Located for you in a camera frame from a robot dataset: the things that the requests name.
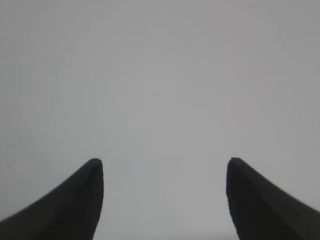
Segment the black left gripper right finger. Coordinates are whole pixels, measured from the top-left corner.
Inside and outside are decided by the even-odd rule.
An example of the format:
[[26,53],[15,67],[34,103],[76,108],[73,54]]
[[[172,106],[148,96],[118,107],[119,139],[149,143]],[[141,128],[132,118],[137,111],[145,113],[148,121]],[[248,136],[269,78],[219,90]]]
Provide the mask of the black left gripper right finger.
[[318,240],[320,213],[240,158],[227,164],[229,213],[241,240]]

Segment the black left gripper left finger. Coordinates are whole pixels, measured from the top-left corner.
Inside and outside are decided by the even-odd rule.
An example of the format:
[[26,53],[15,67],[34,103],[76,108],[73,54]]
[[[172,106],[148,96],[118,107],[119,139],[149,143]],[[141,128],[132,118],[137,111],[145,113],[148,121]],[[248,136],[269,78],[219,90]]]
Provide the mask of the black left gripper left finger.
[[51,192],[0,222],[2,240],[92,240],[104,199],[102,161],[90,159]]

